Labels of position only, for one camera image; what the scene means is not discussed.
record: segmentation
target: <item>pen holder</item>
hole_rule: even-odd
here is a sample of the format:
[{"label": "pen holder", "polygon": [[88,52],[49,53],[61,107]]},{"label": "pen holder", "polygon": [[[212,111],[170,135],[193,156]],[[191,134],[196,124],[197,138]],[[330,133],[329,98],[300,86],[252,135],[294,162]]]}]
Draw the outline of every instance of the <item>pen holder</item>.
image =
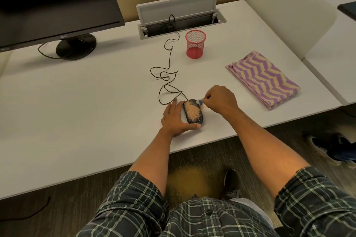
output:
[{"label": "pen holder", "polygon": [[202,57],[204,42],[207,35],[201,30],[191,30],[185,35],[187,40],[187,56],[192,59]]}]

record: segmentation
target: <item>desk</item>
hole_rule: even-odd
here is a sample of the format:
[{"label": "desk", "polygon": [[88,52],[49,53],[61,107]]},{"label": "desk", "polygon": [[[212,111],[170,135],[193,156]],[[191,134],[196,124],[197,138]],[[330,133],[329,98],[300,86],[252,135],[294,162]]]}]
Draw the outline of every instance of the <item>desk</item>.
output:
[{"label": "desk", "polygon": [[[167,44],[171,71],[179,70],[174,86],[188,99],[225,85],[263,127],[341,105],[245,1],[218,8],[228,22],[201,28],[202,58],[185,55],[186,32]],[[163,44],[177,34],[140,40],[138,23],[95,33],[97,48],[78,61],[47,59],[35,46],[13,52],[0,80],[0,198],[130,164],[151,142],[165,106],[164,82],[149,69],[167,65]],[[301,86],[295,98],[268,111],[225,68],[252,50]],[[207,108],[203,115],[202,129],[175,138],[171,152],[236,135],[220,115]]]},{"label": "desk", "polygon": [[[326,0],[335,7],[356,0]],[[333,27],[303,60],[304,64],[344,105],[356,102],[356,21],[341,11]]]}]

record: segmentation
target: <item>purple striped towel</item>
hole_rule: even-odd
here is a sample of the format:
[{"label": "purple striped towel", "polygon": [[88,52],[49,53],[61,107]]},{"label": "purple striped towel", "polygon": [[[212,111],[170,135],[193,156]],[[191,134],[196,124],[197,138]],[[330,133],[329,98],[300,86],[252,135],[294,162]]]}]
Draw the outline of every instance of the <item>purple striped towel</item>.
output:
[{"label": "purple striped towel", "polygon": [[300,86],[288,79],[282,71],[259,52],[253,51],[240,61],[227,65],[252,93],[269,109],[291,99]]}]

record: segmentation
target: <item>right hand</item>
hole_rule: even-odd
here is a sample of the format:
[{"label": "right hand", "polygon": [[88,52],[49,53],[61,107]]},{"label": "right hand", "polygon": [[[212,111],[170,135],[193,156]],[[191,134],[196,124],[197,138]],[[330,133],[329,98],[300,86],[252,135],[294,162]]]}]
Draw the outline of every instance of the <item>right hand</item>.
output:
[{"label": "right hand", "polygon": [[225,86],[213,86],[207,92],[202,102],[214,112],[223,115],[230,110],[238,109],[235,95]]}]

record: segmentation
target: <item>monitor base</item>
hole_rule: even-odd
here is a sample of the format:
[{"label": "monitor base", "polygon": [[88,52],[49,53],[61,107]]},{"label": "monitor base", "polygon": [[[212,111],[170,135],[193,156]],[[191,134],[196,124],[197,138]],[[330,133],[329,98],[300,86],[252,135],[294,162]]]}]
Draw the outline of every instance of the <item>monitor base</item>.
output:
[{"label": "monitor base", "polygon": [[56,54],[64,60],[78,60],[90,54],[95,47],[96,38],[92,34],[85,34],[61,40]]}]

